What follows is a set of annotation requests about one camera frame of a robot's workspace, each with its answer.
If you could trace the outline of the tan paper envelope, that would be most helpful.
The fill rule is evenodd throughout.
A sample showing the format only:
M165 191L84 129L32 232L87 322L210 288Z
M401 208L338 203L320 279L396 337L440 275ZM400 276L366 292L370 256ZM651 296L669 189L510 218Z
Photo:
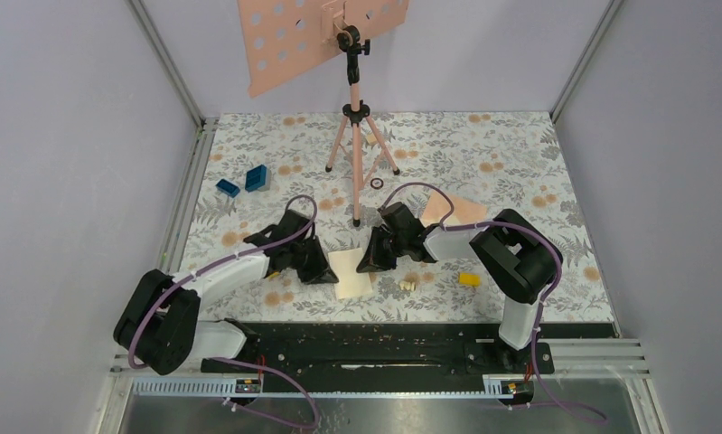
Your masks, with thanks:
M488 207L484 204L474 203L462 197L449 195L454 211L445 220L445 225L465 225L482 222L488 217ZM448 201L440 193L432 193L419 220L428 226L440 223L443 217L451 210Z

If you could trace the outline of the beige lined letter paper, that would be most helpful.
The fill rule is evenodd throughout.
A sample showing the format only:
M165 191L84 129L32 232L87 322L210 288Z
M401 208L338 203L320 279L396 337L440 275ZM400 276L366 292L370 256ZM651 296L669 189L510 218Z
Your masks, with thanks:
M370 276L356 269L363 257L363 249L338 250L328 253L329 264L339 279L334 284L338 300L363 297L373 292Z

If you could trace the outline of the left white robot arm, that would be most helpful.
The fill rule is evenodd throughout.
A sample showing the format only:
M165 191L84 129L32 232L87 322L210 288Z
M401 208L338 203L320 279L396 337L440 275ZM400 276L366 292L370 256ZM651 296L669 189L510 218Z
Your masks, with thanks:
M287 210L280 221L250 234L243 250L184 277L152 269L140 278L114 328L114 341L160 375L188 359L223 360L238 372L258 359L251 335L232 319L202 320L200 313L233 290L292 269L306 285L339 278L314 231L314 220Z

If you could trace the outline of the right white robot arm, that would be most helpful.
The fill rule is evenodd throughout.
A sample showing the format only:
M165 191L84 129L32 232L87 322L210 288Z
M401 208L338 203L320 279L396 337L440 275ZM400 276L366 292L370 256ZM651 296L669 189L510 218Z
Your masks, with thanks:
M513 209L494 219L461 226L424 225L403 203L380 210L356 271L382 272L397 260L437 263L447 259L478 260L505 296L497 364L516 373L531 360L529 344L538 333L541 301L562 275L563 256L545 236Z

